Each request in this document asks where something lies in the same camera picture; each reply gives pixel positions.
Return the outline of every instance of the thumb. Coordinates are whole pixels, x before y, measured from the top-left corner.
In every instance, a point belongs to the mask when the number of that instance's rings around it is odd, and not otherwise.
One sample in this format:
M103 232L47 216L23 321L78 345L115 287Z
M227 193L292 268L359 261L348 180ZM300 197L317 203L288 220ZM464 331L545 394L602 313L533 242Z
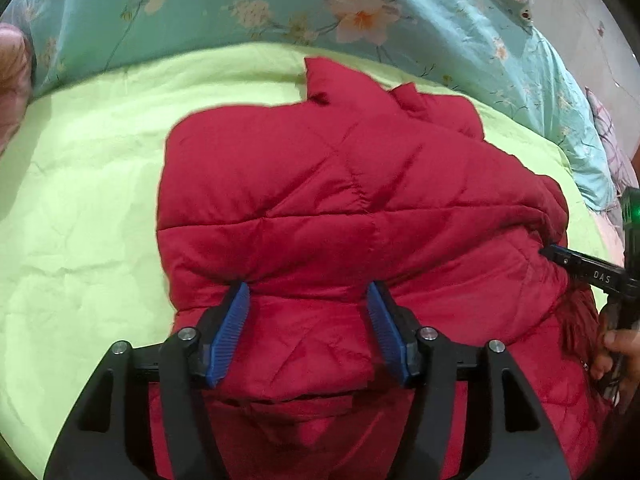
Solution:
M603 342L612 352L640 358L640 332L636 330L610 330Z

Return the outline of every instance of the dark red fabric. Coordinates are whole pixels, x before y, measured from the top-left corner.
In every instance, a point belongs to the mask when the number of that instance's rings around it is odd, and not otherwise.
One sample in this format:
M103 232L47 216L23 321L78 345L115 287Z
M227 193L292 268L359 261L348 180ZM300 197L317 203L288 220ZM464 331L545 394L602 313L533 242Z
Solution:
M385 477L412 396L374 341L372 280L455 341L507 343L577 475L606 408L580 362L596 329L591 292L538 254L566 239L558 184L485 142L465 98L306 65L306 102L196 113L166 145L158 245L175 329L232 280L252 293L228 375L207 394L232 478ZM459 464L464 402L460 385L444 476Z

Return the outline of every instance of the flower center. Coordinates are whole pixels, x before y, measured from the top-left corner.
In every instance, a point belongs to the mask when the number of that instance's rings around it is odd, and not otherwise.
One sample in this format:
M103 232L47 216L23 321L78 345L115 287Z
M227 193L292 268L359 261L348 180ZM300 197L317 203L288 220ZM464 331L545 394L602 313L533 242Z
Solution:
M360 30L363 30L365 28L372 28L373 21L374 14L369 14L368 12L364 12L364 10L356 12L356 17L353 20L356 27L358 27Z

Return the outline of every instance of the fingernail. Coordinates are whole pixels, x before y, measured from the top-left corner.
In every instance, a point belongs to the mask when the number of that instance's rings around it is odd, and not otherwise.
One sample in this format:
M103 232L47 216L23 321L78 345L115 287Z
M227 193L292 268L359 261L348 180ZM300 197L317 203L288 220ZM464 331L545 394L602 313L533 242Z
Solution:
M615 340L616 340L616 333L615 332L607 332L604 335L604 344L605 344L605 346L612 345Z

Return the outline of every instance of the blue gripper pad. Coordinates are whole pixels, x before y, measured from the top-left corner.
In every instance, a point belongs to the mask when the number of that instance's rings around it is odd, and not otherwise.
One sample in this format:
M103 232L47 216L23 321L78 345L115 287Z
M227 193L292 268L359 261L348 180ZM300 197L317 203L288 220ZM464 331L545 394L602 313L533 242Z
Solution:
M367 310L386 367L404 386L410 378L406 363L406 346L375 283L370 283L367 287Z
M229 370L238 338L249 313L249 302L249 286L246 283L241 283L210 346L209 367L205 377L211 388L215 387Z

